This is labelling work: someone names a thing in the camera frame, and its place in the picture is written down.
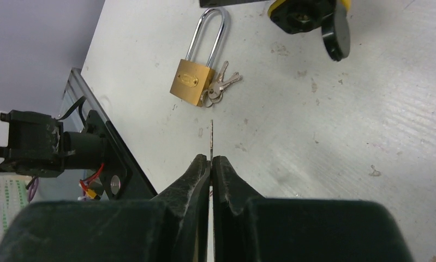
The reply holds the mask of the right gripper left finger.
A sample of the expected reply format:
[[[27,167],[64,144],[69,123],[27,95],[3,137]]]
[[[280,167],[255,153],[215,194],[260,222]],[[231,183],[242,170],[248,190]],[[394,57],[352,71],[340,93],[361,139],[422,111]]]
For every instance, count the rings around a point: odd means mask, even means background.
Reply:
[[[171,214],[164,223],[168,261],[206,261],[208,249],[210,163],[198,154],[176,181],[152,200]]]

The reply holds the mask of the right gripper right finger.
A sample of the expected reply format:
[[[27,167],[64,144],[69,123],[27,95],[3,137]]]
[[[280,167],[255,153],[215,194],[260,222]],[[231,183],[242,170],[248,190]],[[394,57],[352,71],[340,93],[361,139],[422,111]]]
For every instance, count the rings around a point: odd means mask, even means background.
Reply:
[[[262,195],[242,179],[227,157],[212,161],[215,261],[247,260],[247,202]]]

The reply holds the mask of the yellow black padlock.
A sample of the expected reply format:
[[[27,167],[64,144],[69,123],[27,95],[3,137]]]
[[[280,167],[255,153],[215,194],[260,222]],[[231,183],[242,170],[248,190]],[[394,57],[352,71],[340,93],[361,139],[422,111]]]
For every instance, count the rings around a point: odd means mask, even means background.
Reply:
[[[287,34],[320,28],[327,53],[339,62],[350,54],[350,7],[347,0],[280,0],[270,5],[267,14]]]

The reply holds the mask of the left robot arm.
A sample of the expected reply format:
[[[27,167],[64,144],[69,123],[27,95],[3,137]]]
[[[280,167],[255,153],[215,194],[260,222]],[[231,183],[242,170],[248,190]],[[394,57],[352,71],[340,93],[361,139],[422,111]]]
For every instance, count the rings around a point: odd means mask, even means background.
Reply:
[[[263,2],[265,0],[199,0],[201,8],[225,7],[229,5]]]

